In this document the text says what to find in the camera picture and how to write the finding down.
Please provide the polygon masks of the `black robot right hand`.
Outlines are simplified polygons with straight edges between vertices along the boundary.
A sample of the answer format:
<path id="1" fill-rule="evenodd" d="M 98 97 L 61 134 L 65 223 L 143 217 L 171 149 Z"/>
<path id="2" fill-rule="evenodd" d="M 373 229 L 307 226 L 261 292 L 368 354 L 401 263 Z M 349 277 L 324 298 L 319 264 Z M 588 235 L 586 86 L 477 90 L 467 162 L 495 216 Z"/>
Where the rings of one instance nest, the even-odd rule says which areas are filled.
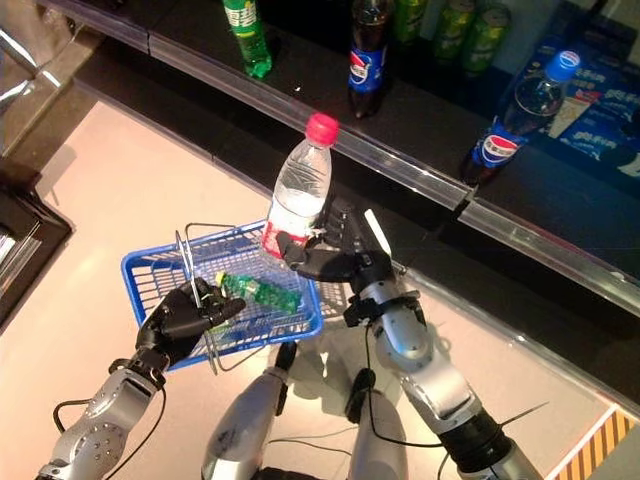
<path id="1" fill-rule="evenodd" d="M 377 282 L 393 281 L 391 248 L 371 209 L 332 196 L 319 217 L 320 234 L 300 245 L 284 231 L 280 254 L 298 275 L 323 283 L 348 283 L 358 294 Z"/>

